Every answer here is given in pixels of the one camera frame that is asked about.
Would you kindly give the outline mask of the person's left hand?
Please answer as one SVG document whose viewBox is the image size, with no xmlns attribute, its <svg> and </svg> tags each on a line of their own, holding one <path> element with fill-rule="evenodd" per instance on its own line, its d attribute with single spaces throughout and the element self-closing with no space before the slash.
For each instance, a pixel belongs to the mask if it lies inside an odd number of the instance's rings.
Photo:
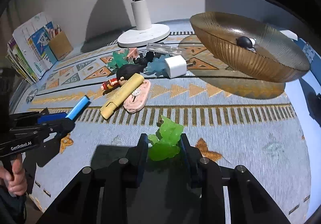
<svg viewBox="0 0 321 224">
<path fill-rule="evenodd" d="M 1 165 L 1 185 L 5 186 L 7 190 L 15 196 L 22 196 L 27 190 L 27 180 L 25 177 L 25 170 L 22 164 L 22 155 L 18 154 L 12 161 L 12 173 L 6 170 Z"/>
</svg>

